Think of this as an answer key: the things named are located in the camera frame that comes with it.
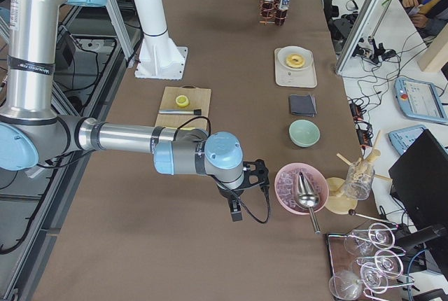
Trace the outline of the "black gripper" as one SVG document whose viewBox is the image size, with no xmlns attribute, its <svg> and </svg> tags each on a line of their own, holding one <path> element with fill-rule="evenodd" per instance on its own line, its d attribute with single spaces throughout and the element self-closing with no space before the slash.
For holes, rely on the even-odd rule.
<svg viewBox="0 0 448 301">
<path fill-rule="evenodd" d="M 241 195 L 244 192 L 243 188 L 230 189 L 224 183 L 218 183 L 219 193 L 227 199 L 227 203 L 230 208 L 230 215 L 233 222 L 241 221 L 242 210 L 241 210 Z"/>
</svg>

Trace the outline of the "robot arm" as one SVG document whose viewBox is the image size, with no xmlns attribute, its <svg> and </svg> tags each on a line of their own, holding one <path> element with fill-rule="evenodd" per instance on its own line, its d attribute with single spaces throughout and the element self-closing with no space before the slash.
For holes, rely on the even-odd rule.
<svg viewBox="0 0 448 301">
<path fill-rule="evenodd" d="M 10 0 L 6 101 L 1 107 L 1 167 L 15 171 L 71 151 L 151 153 L 161 174 L 210 176 L 234 221 L 249 173 L 231 133 L 114 125 L 58 115 L 51 106 L 57 24 L 62 4 L 104 6 L 108 0 Z"/>
</svg>

